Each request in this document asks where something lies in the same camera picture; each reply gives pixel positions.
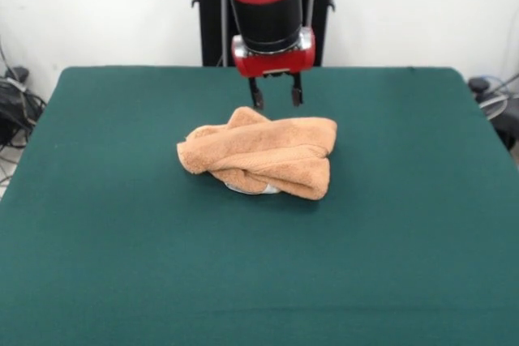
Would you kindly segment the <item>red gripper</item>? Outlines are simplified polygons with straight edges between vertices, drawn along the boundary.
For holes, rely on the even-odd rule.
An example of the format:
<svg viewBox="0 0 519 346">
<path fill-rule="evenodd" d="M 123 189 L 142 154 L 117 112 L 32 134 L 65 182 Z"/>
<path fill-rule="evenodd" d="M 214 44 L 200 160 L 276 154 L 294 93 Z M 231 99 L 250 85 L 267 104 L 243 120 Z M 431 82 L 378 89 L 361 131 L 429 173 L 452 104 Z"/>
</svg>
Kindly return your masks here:
<svg viewBox="0 0 519 346">
<path fill-rule="evenodd" d="M 294 107 L 303 104 L 302 80 L 299 72 L 313 67 L 315 61 L 315 35 L 311 28 L 301 28 L 296 45 L 278 53 L 256 53 L 248 49 L 241 36 L 233 37 L 231 53 L 238 72 L 249 78 L 249 89 L 255 109 L 264 108 L 264 99 L 256 77 L 283 72 L 293 79 L 291 89 Z"/>
</svg>

